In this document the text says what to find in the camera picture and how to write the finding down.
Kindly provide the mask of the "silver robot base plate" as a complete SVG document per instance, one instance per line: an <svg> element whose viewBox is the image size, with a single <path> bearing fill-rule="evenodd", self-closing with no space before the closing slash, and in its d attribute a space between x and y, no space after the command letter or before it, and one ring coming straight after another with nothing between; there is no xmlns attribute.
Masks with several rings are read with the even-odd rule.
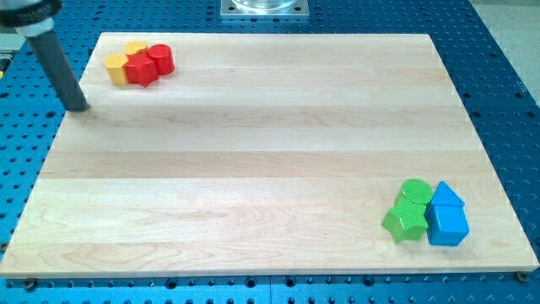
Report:
<svg viewBox="0 0 540 304"><path fill-rule="evenodd" d="M240 17L308 17L308 0L221 0L220 16Z"/></svg>

